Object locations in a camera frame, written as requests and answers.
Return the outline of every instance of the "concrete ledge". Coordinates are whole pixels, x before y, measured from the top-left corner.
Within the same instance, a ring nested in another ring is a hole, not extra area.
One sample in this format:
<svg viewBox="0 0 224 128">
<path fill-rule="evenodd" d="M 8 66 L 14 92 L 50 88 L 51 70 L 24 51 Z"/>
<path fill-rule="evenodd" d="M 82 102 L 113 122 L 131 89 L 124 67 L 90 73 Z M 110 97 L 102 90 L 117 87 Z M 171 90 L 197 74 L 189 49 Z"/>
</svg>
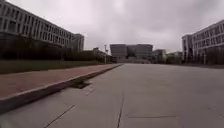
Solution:
<svg viewBox="0 0 224 128">
<path fill-rule="evenodd" d="M 93 78 L 97 75 L 103 74 L 103 73 L 105 73 L 109 70 L 112 70 L 114 68 L 117 68 L 119 66 L 120 65 L 116 65 L 116 66 L 113 66 L 113 67 L 105 69 L 105 70 L 91 72 L 89 74 L 81 75 L 81 76 L 78 76 L 75 78 L 71 78 L 69 80 L 60 81 L 57 83 L 46 85 L 44 87 L 32 89 L 32 90 L 14 94 L 14 95 L 11 95 L 11 96 L 8 96 L 5 98 L 1 98 L 0 99 L 0 114 L 6 113 L 8 111 L 11 111 L 18 107 L 21 107 L 28 103 L 31 103 L 31 102 L 34 102 L 41 98 L 44 98 L 50 94 L 56 93 L 62 89 L 65 89 L 69 86 L 80 83 L 82 81 L 85 81 L 87 79 Z"/>
</svg>

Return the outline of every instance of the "overcast sky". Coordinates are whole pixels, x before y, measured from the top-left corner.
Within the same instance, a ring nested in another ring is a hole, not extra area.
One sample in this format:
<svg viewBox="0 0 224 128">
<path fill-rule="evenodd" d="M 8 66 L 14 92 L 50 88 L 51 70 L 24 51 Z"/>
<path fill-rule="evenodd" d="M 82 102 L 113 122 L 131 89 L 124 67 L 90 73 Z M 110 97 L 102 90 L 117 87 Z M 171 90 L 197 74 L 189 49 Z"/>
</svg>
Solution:
<svg viewBox="0 0 224 128">
<path fill-rule="evenodd" d="M 73 33 L 85 49 L 153 44 L 181 50 L 181 37 L 224 19 L 223 0 L 8 0 Z"/>
</svg>

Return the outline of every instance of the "lawn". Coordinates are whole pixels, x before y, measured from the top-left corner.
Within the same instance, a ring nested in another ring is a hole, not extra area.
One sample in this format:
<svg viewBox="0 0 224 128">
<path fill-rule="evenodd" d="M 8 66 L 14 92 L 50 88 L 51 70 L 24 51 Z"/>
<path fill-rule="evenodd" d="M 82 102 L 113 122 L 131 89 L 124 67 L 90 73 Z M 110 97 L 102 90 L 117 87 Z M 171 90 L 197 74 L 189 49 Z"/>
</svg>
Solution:
<svg viewBox="0 0 224 128">
<path fill-rule="evenodd" d="M 99 65 L 99 64 L 102 63 L 99 63 L 97 61 L 0 60 L 0 74 L 74 68 L 80 66 Z"/>
</svg>

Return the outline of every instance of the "window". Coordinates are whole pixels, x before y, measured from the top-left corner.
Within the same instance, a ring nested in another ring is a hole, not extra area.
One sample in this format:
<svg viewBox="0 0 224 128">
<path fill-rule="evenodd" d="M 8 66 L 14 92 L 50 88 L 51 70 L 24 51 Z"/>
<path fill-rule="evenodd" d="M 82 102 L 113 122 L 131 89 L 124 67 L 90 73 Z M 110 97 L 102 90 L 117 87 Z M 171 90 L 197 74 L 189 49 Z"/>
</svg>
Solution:
<svg viewBox="0 0 224 128">
<path fill-rule="evenodd" d="M 217 37 L 216 37 L 216 43 L 217 43 L 217 44 L 220 44 L 220 43 L 221 43 L 221 36 L 217 36 Z"/>
<path fill-rule="evenodd" d="M 16 17 L 15 17 L 16 20 L 18 19 L 18 16 L 19 16 L 19 11 L 16 11 Z"/>
<path fill-rule="evenodd" d="M 6 9 L 6 6 L 4 5 L 2 8 L 2 13 L 1 13 L 2 16 L 4 16 L 4 14 L 5 14 L 5 9 Z"/>
<path fill-rule="evenodd" d="M 31 18 L 31 26 L 33 26 L 34 18 Z"/>
<path fill-rule="evenodd" d="M 26 23 L 27 22 L 27 15 L 25 15 L 25 19 L 24 19 L 24 23 Z"/>
<path fill-rule="evenodd" d="M 3 29 L 4 29 L 4 30 L 7 29 L 7 23 L 8 23 L 8 20 L 5 19 L 5 21 L 4 21 L 4 25 L 3 25 Z"/>
<path fill-rule="evenodd" d="M 222 42 L 224 42 L 224 34 L 222 35 Z"/>
<path fill-rule="evenodd" d="M 30 16 L 28 16 L 28 19 L 27 19 L 27 24 L 30 23 Z"/>
<path fill-rule="evenodd" d="M 12 19 L 14 18 L 14 15 L 15 15 L 15 10 L 13 9 L 13 10 L 12 10 L 12 13 L 11 13 L 11 18 L 12 18 Z"/>
<path fill-rule="evenodd" d="M 28 35 L 28 26 L 26 26 L 26 35 Z"/>
<path fill-rule="evenodd" d="M 20 33 L 20 24 L 17 25 L 17 32 Z"/>
<path fill-rule="evenodd" d="M 207 39 L 207 40 L 206 40 L 206 46 L 209 46 L 209 45 L 210 45 L 210 40 Z"/>
<path fill-rule="evenodd" d="M 10 21 L 9 22 L 9 32 L 15 32 L 15 30 L 16 30 L 16 22 Z"/>
<path fill-rule="evenodd" d="M 23 31 L 22 31 L 22 34 L 25 34 L 25 31 L 26 31 L 26 27 L 23 26 Z"/>
<path fill-rule="evenodd" d="M 23 13 L 20 13 L 19 21 L 22 22 L 23 20 Z"/>
<path fill-rule="evenodd" d="M 8 8 L 8 9 L 7 9 L 7 12 L 6 12 L 6 16 L 7 16 L 7 17 L 10 16 L 10 11 L 11 11 L 10 8 Z"/>
<path fill-rule="evenodd" d="M 2 29 L 2 22 L 3 22 L 3 19 L 0 18 L 0 29 Z"/>
</svg>

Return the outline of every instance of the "paved plaza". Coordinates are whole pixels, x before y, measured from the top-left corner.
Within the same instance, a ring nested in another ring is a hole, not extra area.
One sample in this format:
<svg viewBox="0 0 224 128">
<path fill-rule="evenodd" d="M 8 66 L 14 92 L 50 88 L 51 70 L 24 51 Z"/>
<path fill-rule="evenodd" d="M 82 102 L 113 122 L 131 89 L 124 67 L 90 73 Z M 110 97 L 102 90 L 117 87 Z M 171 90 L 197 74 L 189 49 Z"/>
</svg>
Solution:
<svg viewBox="0 0 224 128">
<path fill-rule="evenodd" d="M 224 70 L 125 64 L 0 116 L 1 128 L 223 128 Z"/>
</svg>

